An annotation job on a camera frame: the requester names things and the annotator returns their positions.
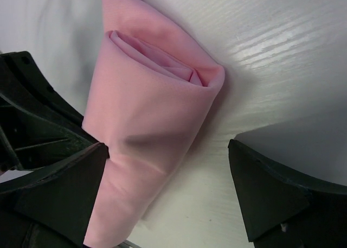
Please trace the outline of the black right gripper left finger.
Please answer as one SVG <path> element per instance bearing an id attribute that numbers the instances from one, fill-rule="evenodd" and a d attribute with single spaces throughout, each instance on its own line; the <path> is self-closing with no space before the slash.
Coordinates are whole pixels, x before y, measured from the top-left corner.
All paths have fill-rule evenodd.
<path id="1" fill-rule="evenodd" d="M 1 183 L 1 247 L 83 247 L 107 158 L 97 143 Z"/>

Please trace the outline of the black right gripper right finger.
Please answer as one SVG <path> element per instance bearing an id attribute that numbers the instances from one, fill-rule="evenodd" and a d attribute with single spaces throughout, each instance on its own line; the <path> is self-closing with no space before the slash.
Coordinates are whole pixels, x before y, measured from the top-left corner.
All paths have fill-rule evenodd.
<path id="1" fill-rule="evenodd" d="M 255 247 L 346 247 L 346 187 L 278 163 L 237 140 L 230 171 Z"/>

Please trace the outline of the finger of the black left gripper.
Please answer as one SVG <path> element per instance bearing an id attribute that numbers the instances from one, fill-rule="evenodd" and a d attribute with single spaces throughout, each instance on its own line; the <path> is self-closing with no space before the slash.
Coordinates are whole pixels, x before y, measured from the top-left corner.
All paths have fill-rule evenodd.
<path id="1" fill-rule="evenodd" d="M 28 51 L 1 54 L 2 172 L 36 170 L 95 144 L 82 120 Z"/>

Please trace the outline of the pink t-shirt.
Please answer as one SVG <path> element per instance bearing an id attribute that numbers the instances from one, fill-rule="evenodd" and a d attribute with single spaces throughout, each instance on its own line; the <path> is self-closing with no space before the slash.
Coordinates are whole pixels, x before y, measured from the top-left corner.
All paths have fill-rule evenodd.
<path id="1" fill-rule="evenodd" d="M 109 158 L 84 244 L 114 247 L 180 165 L 225 72 L 175 22 L 141 0 L 102 0 L 104 38 L 83 129 Z"/>

